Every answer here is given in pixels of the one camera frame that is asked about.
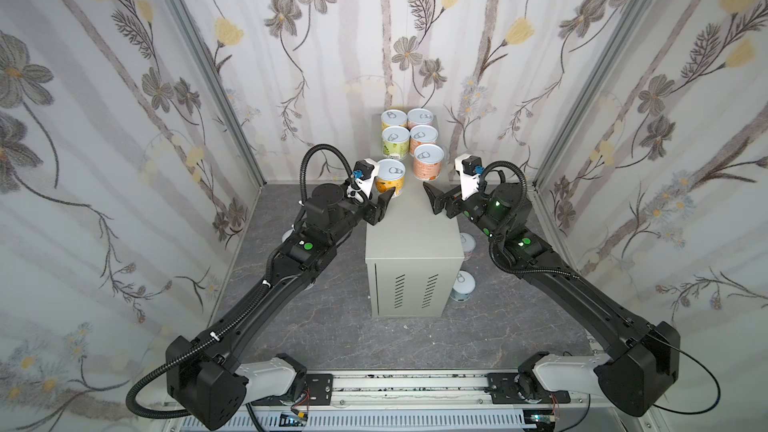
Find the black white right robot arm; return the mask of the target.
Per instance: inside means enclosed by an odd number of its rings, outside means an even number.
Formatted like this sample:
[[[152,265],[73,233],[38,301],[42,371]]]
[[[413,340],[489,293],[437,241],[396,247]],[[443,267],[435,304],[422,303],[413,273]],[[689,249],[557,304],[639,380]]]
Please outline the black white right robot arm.
[[[678,331],[632,313],[576,273],[542,237],[526,225],[531,203],[518,183],[493,194],[463,198],[423,185],[435,214],[462,215],[487,238],[489,256],[501,271],[542,291],[588,331],[602,352],[594,357],[538,352],[517,369],[514,389],[526,401],[554,392],[602,396],[634,417],[644,415],[679,375]]]

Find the orange label can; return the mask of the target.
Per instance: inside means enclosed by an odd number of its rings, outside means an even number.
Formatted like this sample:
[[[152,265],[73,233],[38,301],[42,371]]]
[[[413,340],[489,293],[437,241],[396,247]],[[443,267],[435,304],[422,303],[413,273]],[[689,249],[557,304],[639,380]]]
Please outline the orange label can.
[[[399,160],[385,158],[378,162],[378,166],[379,171],[374,182],[376,190],[383,194],[392,189],[393,196],[399,197],[405,183],[405,165]]]

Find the yellow label can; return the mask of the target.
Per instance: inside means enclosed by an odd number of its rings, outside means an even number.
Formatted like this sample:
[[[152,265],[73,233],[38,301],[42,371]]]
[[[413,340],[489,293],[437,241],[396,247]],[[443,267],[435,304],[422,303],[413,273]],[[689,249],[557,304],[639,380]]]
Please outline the yellow label can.
[[[406,112],[399,109],[388,109],[381,113],[381,129],[390,127],[405,127],[408,121]]]

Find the pink label can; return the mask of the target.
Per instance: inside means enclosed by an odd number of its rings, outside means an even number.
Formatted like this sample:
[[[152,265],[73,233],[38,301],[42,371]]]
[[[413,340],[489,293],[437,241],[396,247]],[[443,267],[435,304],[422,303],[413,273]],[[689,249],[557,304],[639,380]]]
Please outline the pink label can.
[[[434,114],[426,108],[414,108],[407,113],[407,128],[409,130],[416,126],[431,126],[434,123]]]

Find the brown label can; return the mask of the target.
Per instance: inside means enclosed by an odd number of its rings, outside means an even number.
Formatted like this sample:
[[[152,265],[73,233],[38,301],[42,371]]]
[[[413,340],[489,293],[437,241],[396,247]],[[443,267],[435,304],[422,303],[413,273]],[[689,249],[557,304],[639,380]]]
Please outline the brown label can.
[[[409,154],[413,156],[418,146],[424,144],[435,144],[439,132],[431,125],[416,125],[410,129]]]

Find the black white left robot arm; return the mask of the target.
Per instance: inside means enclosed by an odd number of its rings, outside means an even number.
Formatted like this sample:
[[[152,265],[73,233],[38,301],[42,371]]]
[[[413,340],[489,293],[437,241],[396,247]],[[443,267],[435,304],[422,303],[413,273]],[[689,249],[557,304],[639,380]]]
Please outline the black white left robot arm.
[[[248,364],[243,359],[254,340],[337,255],[362,221],[380,222],[391,189],[377,199],[357,201],[347,185],[322,184],[302,203],[291,234],[270,254],[261,282],[194,340],[180,337],[166,351],[167,361],[188,354],[166,374],[167,390],[186,415],[207,429],[224,426],[246,403],[264,398],[295,402],[304,395],[306,368],[286,354]]]

